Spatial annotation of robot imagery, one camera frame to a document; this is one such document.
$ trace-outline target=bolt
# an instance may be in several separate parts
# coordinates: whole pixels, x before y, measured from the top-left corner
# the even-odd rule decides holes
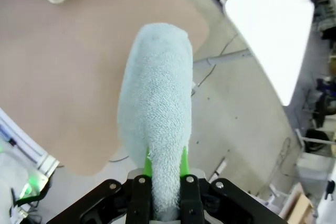
[[[219,189],[222,189],[224,187],[224,185],[223,185],[222,182],[217,182],[216,187],[218,187]]]
[[[193,177],[187,177],[187,182],[189,182],[189,183],[192,183],[192,182],[194,182],[194,178]]]

